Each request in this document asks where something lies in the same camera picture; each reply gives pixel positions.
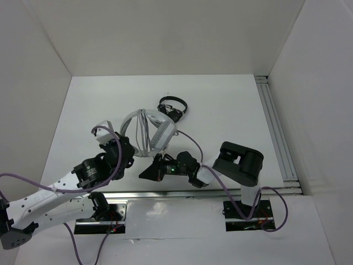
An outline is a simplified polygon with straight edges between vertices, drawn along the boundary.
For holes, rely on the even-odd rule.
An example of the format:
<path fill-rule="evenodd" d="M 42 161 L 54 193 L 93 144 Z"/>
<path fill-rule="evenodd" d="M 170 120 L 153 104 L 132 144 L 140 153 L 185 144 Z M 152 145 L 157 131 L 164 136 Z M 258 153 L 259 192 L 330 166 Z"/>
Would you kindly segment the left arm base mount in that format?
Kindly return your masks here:
<path fill-rule="evenodd" d="M 78 219 L 75 222 L 75 235 L 124 234 L 126 231 L 127 200 L 108 200 L 109 211 L 99 221 L 94 218 Z"/>

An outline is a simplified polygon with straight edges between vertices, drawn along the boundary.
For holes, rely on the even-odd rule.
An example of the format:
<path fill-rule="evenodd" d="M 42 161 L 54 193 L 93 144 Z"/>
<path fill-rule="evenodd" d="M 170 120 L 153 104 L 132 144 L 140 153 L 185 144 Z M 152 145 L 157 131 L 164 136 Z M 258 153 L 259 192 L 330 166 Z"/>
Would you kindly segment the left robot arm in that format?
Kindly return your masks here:
<path fill-rule="evenodd" d="M 134 148 L 129 138 L 108 134 L 103 149 L 74 167 L 63 178 L 23 199 L 10 202 L 1 197 L 1 244 L 11 250 L 27 243 L 48 228 L 76 219 L 100 221 L 112 211 L 96 189 L 119 180 L 133 165 Z"/>

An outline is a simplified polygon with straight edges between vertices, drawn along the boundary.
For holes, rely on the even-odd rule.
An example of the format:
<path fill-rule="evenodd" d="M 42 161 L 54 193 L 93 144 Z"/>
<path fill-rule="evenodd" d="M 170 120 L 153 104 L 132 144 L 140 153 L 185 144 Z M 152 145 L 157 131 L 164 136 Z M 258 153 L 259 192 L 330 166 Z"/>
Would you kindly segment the white grey headphones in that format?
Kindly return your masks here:
<path fill-rule="evenodd" d="M 163 152 L 177 134 L 176 124 L 165 114 L 156 110 L 138 109 L 130 113 L 122 122 L 120 135 L 125 136 L 130 122 L 135 126 L 135 156 L 152 157 Z"/>

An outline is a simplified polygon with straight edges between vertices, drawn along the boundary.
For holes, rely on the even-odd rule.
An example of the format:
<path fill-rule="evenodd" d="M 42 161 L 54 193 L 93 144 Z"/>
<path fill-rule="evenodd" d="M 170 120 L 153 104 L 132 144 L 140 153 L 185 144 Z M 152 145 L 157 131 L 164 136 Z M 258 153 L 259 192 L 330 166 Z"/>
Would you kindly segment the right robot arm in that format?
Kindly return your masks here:
<path fill-rule="evenodd" d="M 204 188 L 225 176 L 240 184 L 242 213 L 254 216 L 260 209 L 259 174 L 263 160 L 261 152 L 225 141 L 215 160 L 208 164 L 201 164 L 187 151 L 179 153 L 176 158 L 157 154 L 152 164 L 138 177 L 160 182 L 165 175 L 187 176 L 192 186 Z"/>

